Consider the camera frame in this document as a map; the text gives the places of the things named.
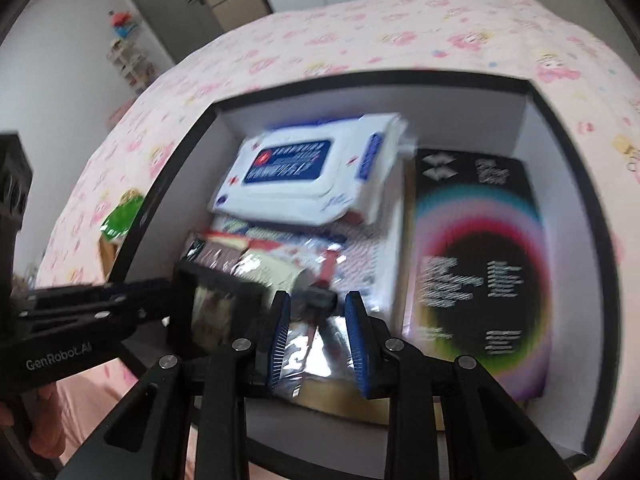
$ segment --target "silver bolt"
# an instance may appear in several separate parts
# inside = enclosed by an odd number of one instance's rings
[[[385,341],[385,346],[387,350],[391,350],[392,352],[399,352],[404,348],[404,341],[402,339],[396,339],[392,337]]]
[[[160,358],[160,367],[168,370],[178,364],[178,358],[175,355],[169,354]]]
[[[461,355],[458,358],[458,364],[460,365],[460,368],[464,368],[465,370],[473,370],[478,362],[476,362],[476,360],[473,359],[470,355]]]
[[[245,337],[240,337],[231,343],[231,348],[238,352],[248,350],[249,348],[251,348],[251,341],[249,341]]]

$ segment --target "pink bedsheet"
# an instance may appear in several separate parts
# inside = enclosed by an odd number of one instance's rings
[[[267,16],[187,57],[133,105],[88,161],[56,222],[40,286],[103,281],[98,227],[128,189],[145,193],[206,108],[233,95],[344,72],[414,69],[532,80],[600,195],[614,236],[623,335],[640,327],[640,83],[620,58],[535,0],[361,0]],[[597,478],[640,412],[640,339],[624,337]]]

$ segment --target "wall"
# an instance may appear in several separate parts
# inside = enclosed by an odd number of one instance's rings
[[[106,119],[133,97],[106,60],[110,10],[128,0],[31,0],[0,44],[0,131],[17,130],[34,171],[14,268],[42,255]],[[172,62],[145,24],[139,45],[159,72]]]

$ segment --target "wipes package lid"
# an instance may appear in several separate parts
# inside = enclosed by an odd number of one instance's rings
[[[406,122],[397,114],[289,126],[244,141],[212,211],[319,226],[376,221]]]

